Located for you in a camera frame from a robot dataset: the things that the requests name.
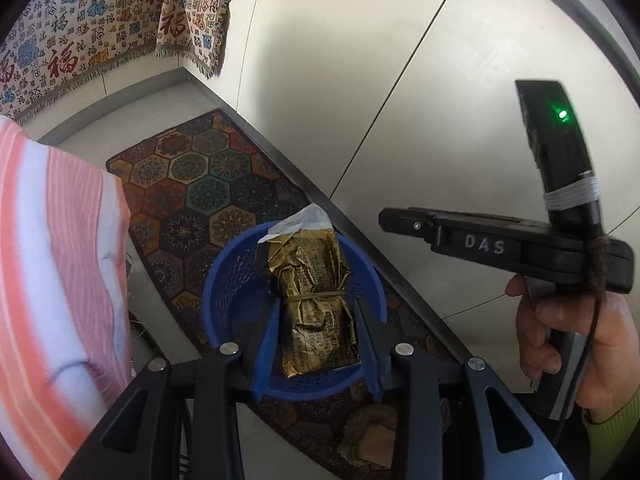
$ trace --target black cable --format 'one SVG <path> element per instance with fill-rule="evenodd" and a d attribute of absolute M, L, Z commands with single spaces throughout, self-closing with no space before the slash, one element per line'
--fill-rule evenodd
<path fill-rule="evenodd" d="M 564 424 L 566 423 L 566 415 L 569 412 L 572 404 L 574 403 L 575 390 L 578 386 L 578 380 L 582 377 L 582 370 L 586 365 L 587 359 L 589 357 L 589 353 L 591 351 L 591 345 L 593 344 L 593 338 L 595 337 L 596 329 L 598 327 L 598 320 L 600 319 L 600 311 L 602 309 L 602 298 L 605 292 L 605 275 L 606 270 L 604 267 L 604 255 L 605 248 L 607 244 L 607 239 L 604 236 L 594 238 L 589 243 L 589 250 L 591 253 L 591 291 L 594 297 L 594 307 L 593 307 L 593 319 L 591 319 L 591 327 L 589 328 L 589 335 L 587 336 L 587 341 L 585 342 L 584 349 L 582 350 L 582 354 L 580 354 L 580 359 L 578 360 L 578 365 L 575 368 L 574 374 L 571 377 L 571 382 L 569 383 L 569 389 L 566 392 L 566 397 L 564 398 L 564 405 L 562 406 L 562 412 L 560 413 L 560 421 L 558 423 L 558 427 L 556 428 L 556 432 L 554 433 L 554 438 L 552 440 L 552 444 L 554 447 L 558 446 L 558 442 L 560 441 L 560 436 L 562 435 L 562 430 L 564 430 Z"/>

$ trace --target gold foil package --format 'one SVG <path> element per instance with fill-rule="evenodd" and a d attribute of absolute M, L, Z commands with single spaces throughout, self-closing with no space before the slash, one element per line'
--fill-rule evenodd
<path fill-rule="evenodd" d="M 311 207 L 326 216 L 318 206 Z M 284 375 L 293 377 L 356 363 L 355 320 L 344 297 L 351 271 L 334 230 L 298 229 L 271 235 L 266 242 L 267 268 L 282 298 Z"/>

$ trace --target hexagon pattern rug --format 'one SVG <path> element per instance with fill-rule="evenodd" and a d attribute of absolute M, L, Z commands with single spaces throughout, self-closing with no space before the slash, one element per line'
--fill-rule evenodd
<path fill-rule="evenodd" d="M 202 287 L 209 267 L 235 236 L 308 204 L 222 111 L 214 110 L 114 156 L 131 209 L 129 233 L 154 285 L 185 334 L 202 348 Z M 402 338 L 452 360 L 422 320 L 384 282 L 388 322 Z M 315 402 L 264 398 L 251 406 L 307 456 L 344 480 L 386 480 L 375 465 L 352 466 L 335 447 L 347 416 L 372 402 L 364 382 Z"/>

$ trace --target teal hexagon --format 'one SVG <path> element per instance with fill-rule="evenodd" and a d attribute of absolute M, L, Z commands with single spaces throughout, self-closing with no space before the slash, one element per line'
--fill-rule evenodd
<path fill-rule="evenodd" d="M 223 150 L 209 157 L 209 174 L 231 182 L 251 171 L 251 159 L 246 153 Z"/>
<path fill-rule="evenodd" d="M 229 184 L 213 176 L 203 176 L 187 186 L 187 207 L 211 215 L 231 204 Z"/>

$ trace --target green sleeve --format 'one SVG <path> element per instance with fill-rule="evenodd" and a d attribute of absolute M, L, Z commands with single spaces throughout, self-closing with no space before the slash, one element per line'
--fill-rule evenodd
<path fill-rule="evenodd" d="M 589 433 L 591 457 L 589 479 L 600 480 L 616 461 L 640 420 L 640 390 L 609 420 L 593 424 L 584 418 Z"/>

